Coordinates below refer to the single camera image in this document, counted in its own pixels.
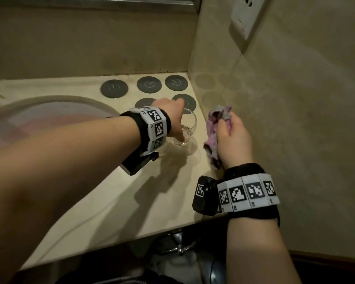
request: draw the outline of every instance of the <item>forearm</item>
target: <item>forearm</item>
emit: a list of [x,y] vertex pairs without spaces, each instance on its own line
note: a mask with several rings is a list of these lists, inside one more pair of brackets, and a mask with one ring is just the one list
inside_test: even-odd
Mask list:
[[0,279],[139,145],[134,120],[116,117],[54,129],[0,151]]
[[301,283],[274,220],[231,219],[226,262],[229,284]]

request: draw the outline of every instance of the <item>countertop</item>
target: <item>countertop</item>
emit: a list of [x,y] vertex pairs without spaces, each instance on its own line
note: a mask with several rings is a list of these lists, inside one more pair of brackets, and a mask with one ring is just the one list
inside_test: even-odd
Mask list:
[[[152,234],[193,224],[202,215],[192,209],[192,200],[199,176],[213,176],[203,149],[206,140],[205,118],[186,73],[178,73],[188,80],[188,88],[181,92],[170,90],[164,81],[172,74],[152,74],[162,82],[162,89],[154,94],[141,92],[137,81],[147,75],[95,76],[79,78],[1,80],[0,113],[16,111],[21,104],[34,100],[93,100],[104,104],[104,110],[124,112],[141,98],[172,98],[179,93],[192,96],[197,107],[197,129],[190,142],[182,147],[169,140],[160,157],[150,162],[134,176],[120,167],[98,187],[73,206],[49,230],[45,238],[22,267],[82,254],[87,251],[138,239]],[[125,81],[129,91],[121,98],[107,98],[100,93],[104,81]]]

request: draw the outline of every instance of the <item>wall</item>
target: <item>wall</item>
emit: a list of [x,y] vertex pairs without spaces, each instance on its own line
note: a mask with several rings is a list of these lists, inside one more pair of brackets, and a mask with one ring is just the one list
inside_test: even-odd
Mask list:
[[243,55],[234,0],[203,0],[189,76],[231,104],[273,175],[289,249],[355,257],[355,0],[271,0]]
[[0,7],[0,79],[187,71],[198,15]]

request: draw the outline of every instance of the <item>outlet cover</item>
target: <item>outlet cover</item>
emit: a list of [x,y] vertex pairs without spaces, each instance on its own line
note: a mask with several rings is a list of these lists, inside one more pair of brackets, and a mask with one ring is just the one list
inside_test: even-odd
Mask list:
[[236,0],[231,22],[247,41],[266,0]]

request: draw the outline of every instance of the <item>rag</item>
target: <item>rag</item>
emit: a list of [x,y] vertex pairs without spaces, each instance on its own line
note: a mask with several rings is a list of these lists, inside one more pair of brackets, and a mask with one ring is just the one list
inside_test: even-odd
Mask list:
[[217,169],[222,167],[221,159],[218,157],[217,152],[217,125],[220,119],[226,122],[227,130],[231,131],[230,112],[231,107],[216,106],[208,114],[206,121],[206,133],[208,139],[204,142],[204,149],[209,157],[210,164],[214,165]]

